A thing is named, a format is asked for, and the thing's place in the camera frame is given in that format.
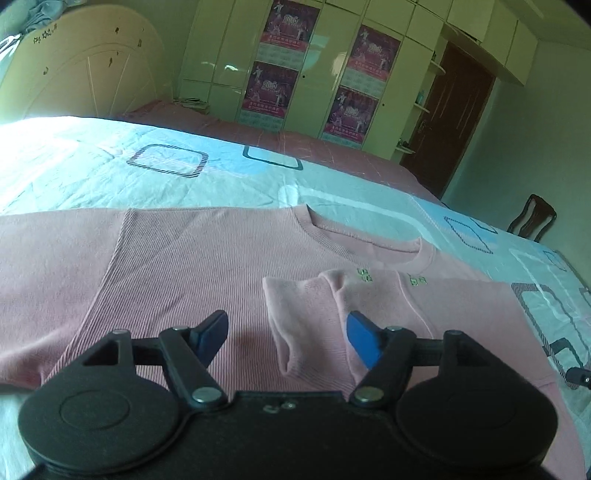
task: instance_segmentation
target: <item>chair backrest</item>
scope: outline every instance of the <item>chair backrest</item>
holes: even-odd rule
[[[523,211],[515,220],[511,222],[507,231],[509,233],[513,233],[517,225],[519,225],[519,223],[525,218],[525,215],[527,214],[527,211],[530,208],[531,202],[534,202],[534,210],[531,212],[530,218],[519,229],[518,235],[523,238],[529,238],[532,235],[532,233],[534,233],[535,230],[540,225],[542,225],[542,223],[550,219],[550,221],[546,223],[542,230],[540,230],[540,232],[535,236],[534,242],[539,242],[542,236],[548,231],[548,229],[556,220],[556,211],[548,202],[546,202],[542,197],[538,197],[537,195],[530,195],[530,198],[528,198],[527,202],[525,202]]]

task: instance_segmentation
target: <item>poster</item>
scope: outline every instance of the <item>poster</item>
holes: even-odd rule
[[[295,70],[256,61],[248,79],[239,122],[279,131],[287,114],[297,76]]]
[[[265,23],[256,59],[300,70],[320,10],[289,0],[275,0]]]
[[[340,86],[322,139],[347,147],[361,148],[378,101],[368,95]]]
[[[399,48],[399,40],[361,25],[341,85],[380,98]]]

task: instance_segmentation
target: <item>green wall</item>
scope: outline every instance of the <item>green wall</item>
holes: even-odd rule
[[[591,283],[591,51],[541,42],[526,87],[502,83],[444,201],[506,229],[528,196],[558,213],[542,243]]]
[[[199,0],[89,0],[88,3],[124,5],[147,18],[162,38],[172,69],[173,86],[176,89]]]

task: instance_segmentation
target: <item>door handle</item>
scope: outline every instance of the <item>door handle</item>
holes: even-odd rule
[[[423,133],[423,130],[431,130],[431,127],[429,126],[429,122],[427,122],[426,120],[421,120],[421,124],[418,126],[418,130],[417,133]]]

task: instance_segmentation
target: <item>ribbed fabric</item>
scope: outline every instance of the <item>ribbed fabric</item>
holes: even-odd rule
[[[0,382],[44,382],[76,331],[113,256],[125,212],[0,216]]]
[[[316,390],[337,388],[349,395],[368,371],[346,337],[353,310],[381,328],[402,326],[419,338],[441,339],[446,330],[463,330],[550,399],[558,432],[544,466],[563,480],[584,478],[582,448],[558,376],[511,286],[370,268],[331,270],[299,282],[266,278],[264,287],[284,375]],[[435,375],[436,367],[415,368],[408,385]]]
[[[344,246],[340,239],[358,242],[364,255],[351,250],[359,245]],[[281,374],[262,279],[304,280],[331,268],[385,263],[423,270],[441,255],[422,240],[396,243],[366,236],[311,216],[306,206],[130,210],[96,300],[53,373],[112,329],[150,337],[174,325],[197,325],[224,309],[229,337],[210,372],[228,393],[312,390]],[[451,259],[446,270],[455,268],[484,276]],[[141,372],[164,382],[158,369]]]

